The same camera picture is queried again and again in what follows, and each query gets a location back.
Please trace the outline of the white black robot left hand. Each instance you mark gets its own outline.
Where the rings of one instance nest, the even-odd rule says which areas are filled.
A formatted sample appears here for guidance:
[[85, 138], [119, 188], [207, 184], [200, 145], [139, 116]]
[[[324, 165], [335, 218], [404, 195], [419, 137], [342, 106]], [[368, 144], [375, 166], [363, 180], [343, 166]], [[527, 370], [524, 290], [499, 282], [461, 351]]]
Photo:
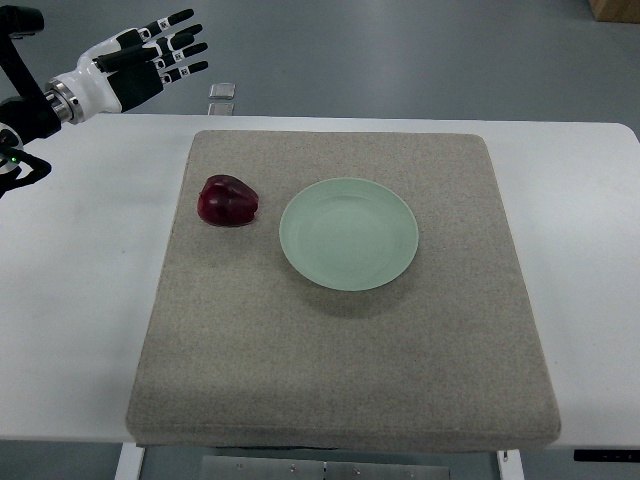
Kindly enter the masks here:
[[186, 60], [207, 49], [200, 24], [174, 32], [192, 18], [185, 9], [143, 27], [124, 30], [89, 48], [76, 67], [52, 78], [45, 98], [62, 123], [83, 123], [98, 113], [128, 112], [171, 85], [208, 67]]

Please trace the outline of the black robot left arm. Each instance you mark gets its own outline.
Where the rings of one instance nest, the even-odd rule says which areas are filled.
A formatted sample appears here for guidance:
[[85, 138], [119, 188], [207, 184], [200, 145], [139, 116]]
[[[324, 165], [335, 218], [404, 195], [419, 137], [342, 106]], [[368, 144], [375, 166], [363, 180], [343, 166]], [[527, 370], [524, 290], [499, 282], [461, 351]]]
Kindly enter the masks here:
[[17, 92], [1, 102], [2, 194], [35, 184], [52, 171], [49, 162], [25, 152], [24, 146], [59, 132], [61, 120], [14, 45], [43, 29], [44, 18], [37, 9], [1, 8], [1, 69]]

